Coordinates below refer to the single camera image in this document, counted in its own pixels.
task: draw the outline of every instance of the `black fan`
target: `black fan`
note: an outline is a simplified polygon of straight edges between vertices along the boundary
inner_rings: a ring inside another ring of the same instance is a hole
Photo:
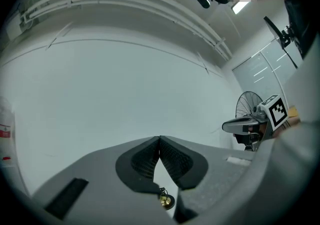
[[[257,111],[257,106],[262,103],[262,99],[252,91],[245,91],[241,94],[235,108],[235,117],[241,118],[250,116]]]

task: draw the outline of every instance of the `wall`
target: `wall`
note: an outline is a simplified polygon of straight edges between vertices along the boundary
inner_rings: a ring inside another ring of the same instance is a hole
[[[289,17],[284,3],[279,9],[279,12],[274,16],[269,16],[269,19],[278,27],[278,29],[281,30],[289,24]],[[270,32],[268,26],[263,25],[263,27],[256,32],[250,40],[241,45],[241,47],[233,54],[233,58],[222,67],[221,70],[234,92],[234,101],[232,102],[234,108],[236,107],[237,100],[243,93],[243,90],[241,89],[232,70],[264,48],[273,39],[274,35]]]
[[[181,36],[186,46],[176,43]],[[15,112],[29,193],[85,154],[149,136],[232,148],[234,139],[221,130],[234,115],[232,90],[190,46],[205,51],[173,23],[110,8],[59,14],[11,44],[1,59],[0,92]]]

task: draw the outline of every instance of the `black cable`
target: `black cable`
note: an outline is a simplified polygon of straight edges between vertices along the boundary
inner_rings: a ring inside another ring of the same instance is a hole
[[[289,59],[292,61],[293,66],[294,66],[295,69],[297,70],[298,67],[297,67],[297,65],[295,64],[294,60],[291,58],[291,56],[289,55],[289,53],[287,53],[286,49],[283,48],[283,50],[284,50],[284,52],[286,53],[286,55],[288,55]]]

